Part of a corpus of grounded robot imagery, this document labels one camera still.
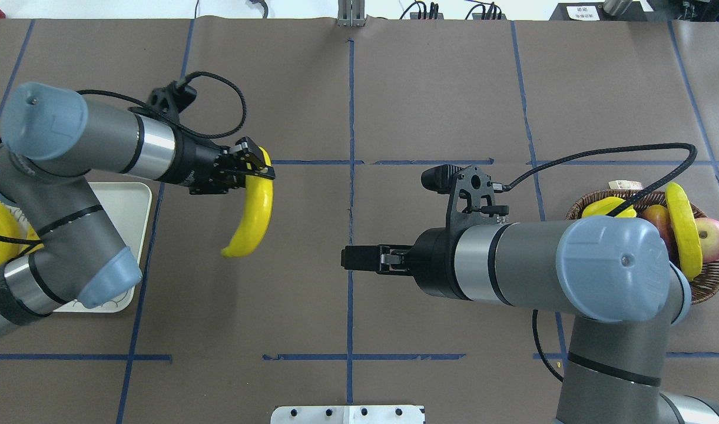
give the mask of apple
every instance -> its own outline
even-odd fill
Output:
[[[676,238],[674,236],[674,228],[671,226],[671,215],[668,214],[662,204],[653,204],[640,214],[643,220],[650,221],[660,233],[660,238],[665,242],[665,247],[668,249],[668,258],[672,262],[677,262],[679,257],[679,249],[676,245]]]
[[[719,260],[719,220],[697,218],[694,220],[699,233],[699,244],[702,246],[702,262]]]

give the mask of white label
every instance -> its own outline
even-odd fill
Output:
[[[566,6],[566,11],[574,21],[599,21],[595,6]]]
[[[608,183],[612,190],[642,190],[644,185],[639,181],[615,180]]]

